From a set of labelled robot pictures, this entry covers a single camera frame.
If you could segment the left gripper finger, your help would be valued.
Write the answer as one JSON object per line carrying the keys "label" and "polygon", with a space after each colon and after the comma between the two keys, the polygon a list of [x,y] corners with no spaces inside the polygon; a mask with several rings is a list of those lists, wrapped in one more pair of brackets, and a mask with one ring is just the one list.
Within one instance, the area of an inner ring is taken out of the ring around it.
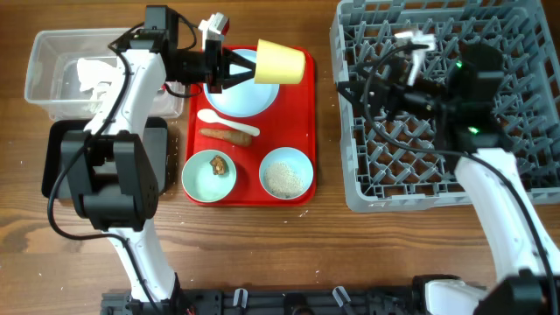
{"label": "left gripper finger", "polygon": [[244,67],[249,70],[256,69],[256,63],[245,57],[241,56],[239,53],[234,52],[228,48],[222,49],[222,61],[225,67],[230,67],[231,65],[236,65],[239,67]]}
{"label": "left gripper finger", "polygon": [[221,88],[229,89],[231,87],[243,83],[244,81],[253,79],[254,76],[255,76],[254,70],[246,71],[243,73],[234,73],[234,74],[227,73],[224,75],[224,78],[221,81]]}

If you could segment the yellow plastic cup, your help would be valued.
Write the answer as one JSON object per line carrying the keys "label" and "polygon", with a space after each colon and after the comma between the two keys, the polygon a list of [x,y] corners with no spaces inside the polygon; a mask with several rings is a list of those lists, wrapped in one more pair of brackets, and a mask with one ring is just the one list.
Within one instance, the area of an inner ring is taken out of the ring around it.
{"label": "yellow plastic cup", "polygon": [[305,72],[302,51],[259,39],[256,49],[256,84],[299,84]]}

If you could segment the brown carrot-like food scrap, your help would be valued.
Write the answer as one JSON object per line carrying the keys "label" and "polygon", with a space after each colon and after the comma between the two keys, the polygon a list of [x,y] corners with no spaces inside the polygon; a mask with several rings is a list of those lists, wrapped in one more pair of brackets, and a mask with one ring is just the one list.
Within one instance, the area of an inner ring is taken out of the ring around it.
{"label": "brown carrot-like food scrap", "polygon": [[239,130],[200,129],[199,133],[205,137],[219,139],[242,147],[249,147],[252,144],[252,136]]}

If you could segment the green bowl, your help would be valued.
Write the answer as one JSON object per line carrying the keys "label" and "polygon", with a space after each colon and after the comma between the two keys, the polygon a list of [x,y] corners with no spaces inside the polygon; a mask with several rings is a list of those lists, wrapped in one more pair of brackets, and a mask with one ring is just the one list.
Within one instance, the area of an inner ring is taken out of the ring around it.
{"label": "green bowl", "polygon": [[[221,162],[223,174],[215,174],[212,162]],[[185,193],[200,203],[214,203],[234,189],[237,170],[234,161],[219,150],[202,150],[187,159],[181,173]]]}

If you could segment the light blue bowl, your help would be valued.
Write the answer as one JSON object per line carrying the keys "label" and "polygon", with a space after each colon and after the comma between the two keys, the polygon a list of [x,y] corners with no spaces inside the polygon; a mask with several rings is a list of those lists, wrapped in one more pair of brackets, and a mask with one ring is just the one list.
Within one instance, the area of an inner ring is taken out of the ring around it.
{"label": "light blue bowl", "polygon": [[296,200],[311,189],[314,168],[301,150],[280,147],[263,158],[259,179],[264,191],[273,198]]}

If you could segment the white rice grains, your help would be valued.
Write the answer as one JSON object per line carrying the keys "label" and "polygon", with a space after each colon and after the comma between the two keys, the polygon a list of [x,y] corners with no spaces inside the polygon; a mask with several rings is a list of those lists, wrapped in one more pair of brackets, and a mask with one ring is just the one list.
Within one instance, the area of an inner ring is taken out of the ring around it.
{"label": "white rice grains", "polygon": [[280,199],[293,199],[304,192],[304,182],[285,162],[275,162],[264,172],[267,190]]}

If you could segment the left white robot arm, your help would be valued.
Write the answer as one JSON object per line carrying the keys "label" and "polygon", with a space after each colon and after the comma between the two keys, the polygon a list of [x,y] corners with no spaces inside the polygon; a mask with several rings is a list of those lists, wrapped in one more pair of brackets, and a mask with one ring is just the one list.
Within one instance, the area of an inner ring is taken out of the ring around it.
{"label": "left white robot arm", "polygon": [[132,290],[132,314],[192,314],[155,231],[158,179],[143,135],[158,90],[168,81],[219,93],[256,75],[256,63],[209,39],[201,52],[180,48],[179,25],[194,25],[166,5],[108,44],[117,73],[101,110],[60,144],[61,171],[47,202],[52,230],[69,240],[108,239]]}

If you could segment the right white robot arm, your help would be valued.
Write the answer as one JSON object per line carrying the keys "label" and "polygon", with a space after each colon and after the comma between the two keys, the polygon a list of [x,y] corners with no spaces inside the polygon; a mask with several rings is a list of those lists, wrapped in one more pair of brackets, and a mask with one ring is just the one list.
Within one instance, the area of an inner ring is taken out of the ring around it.
{"label": "right white robot arm", "polygon": [[521,181],[513,145],[493,114],[504,78],[501,53],[468,45],[444,86],[416,86],[402,56],[419,63],[427,44],[409,43],[361,63],[360,79],[341,81],[340,95],[372,120],[404,111],[436,124],[433,155],[445,158],[467,193],[490,246],[496,285],[473,287],[452,276],[419,276],[413,308],[427,314],[551,314],[559,312],[559,250]]}

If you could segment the grey dishwasher rack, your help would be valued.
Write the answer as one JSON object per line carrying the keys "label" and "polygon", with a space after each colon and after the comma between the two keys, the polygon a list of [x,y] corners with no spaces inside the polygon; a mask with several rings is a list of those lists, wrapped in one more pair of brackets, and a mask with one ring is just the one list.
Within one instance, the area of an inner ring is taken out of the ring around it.
{"label": "grey dishwasher rack", "polygon": [[538,1],[342,1],[330,30],[339,95],[341,161],[347,206],[357,213],[466,205],[444,151],[448,138],[432,115],[366,114],[371,69],[404,81],[408,58],[396,49],[406,31],[431,34],[435,48],[416,84],[436,92],[470,45],[500,52],[503,78],[493,114],[506,133],[521,182],[535,204],[559,201],[559,60]]}

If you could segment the black rectangular waste tray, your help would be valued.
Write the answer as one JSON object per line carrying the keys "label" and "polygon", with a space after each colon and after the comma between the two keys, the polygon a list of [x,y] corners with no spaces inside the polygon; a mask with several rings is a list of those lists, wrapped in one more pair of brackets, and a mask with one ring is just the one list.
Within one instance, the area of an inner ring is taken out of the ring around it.
{"label": "black rectangular waste tray", "polygon": [[[50,128],[48,146],[45,156],[41,192],[49,198],[53,185],[61,172],[61,143],[68,132],[83,131],[88,120],[60,120]],[[143,147],[146,150],[153,171],[157,177],[159,193],[163,194],[167,186],[169,132],[167,122],[161,117],[149,117],[143,132]]]}

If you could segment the light blue round plate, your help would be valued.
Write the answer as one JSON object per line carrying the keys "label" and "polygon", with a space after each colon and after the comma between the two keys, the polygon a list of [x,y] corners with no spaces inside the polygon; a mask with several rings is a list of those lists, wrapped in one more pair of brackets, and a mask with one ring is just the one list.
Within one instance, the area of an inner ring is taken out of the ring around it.
{"label": "light blue round plate", "polygon": [[255,84],[255,80],[250,79],[223,89],[219,94],[210,93],[204,85],[204,93],[216,111],[226,116],[246,118],[266,110],[277,98],[279,88],[278,84]]}

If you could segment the white plastic spoon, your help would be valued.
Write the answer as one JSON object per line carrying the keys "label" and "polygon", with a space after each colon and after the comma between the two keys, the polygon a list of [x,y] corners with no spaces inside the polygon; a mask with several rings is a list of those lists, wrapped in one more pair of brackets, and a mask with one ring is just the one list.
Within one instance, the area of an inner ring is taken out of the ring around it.
{"label": "white plastic spoon", "polygon": [[234,122],[220,117],[214,110],[204,108],[197,112],[197,117],[205,123],[219,123],[228,126],[234,130],[245,132],[252,137],[258,137],[261,131],[257,127],[253,127],[244,123]]}

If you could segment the red plastic tray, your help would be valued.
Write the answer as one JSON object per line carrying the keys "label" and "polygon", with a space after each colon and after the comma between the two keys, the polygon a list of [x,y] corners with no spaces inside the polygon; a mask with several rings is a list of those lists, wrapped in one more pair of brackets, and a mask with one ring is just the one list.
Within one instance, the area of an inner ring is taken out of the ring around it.
{"label": "red plastic tray", "polygon": [[252,144],[240,147],[223,140],[202,136],[200,129],[224,129],[223,125],[202,122],[197,113],[210,109],[211,102],[203,94],[190,100],[189,123],[186,136],[185,157],[205,150],[217,150],[232,158],[237,180],[233,190],[222,200],[193,203],[203,207],[298,207],[314,195],[316,180],[301,197],[281,200],[265,191],[259,179],[259,168],[265,156],[281,147],[301,151],[316,167],[316,123],[315,123],[315,64],[312,56],[303,48],[298,49],[305,57],[302,81],[297,85],[281,85],[271,105],[253,117],[235,118],[237,122],[257,127],[261,134]]}

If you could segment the crumpled white tissue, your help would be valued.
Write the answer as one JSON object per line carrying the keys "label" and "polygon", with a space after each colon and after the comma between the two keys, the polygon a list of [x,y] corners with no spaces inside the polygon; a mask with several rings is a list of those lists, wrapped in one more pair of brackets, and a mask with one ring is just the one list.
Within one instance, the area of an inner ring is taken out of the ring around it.
{"label": "crumpled white tissue", "polygon": [[98,101],[100,95],[109,90],[117,68],[110,64],[94,59],[78,59],[77,74],[82,93],[90,92],[90,101]]}

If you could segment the clear plastic bin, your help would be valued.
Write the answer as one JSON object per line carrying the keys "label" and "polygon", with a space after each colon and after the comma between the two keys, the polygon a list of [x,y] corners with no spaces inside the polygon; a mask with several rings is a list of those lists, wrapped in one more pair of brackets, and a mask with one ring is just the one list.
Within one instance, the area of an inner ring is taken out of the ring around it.
{"label": "clear plastic bin", "polygon": [[91,119],[108,96],[90,101],[80,91],[78,59],[99,60],[118,67],[121,61],[108,44],[123,28],[41,31],[37,34],[27,68],[24,98],[55,120]]}

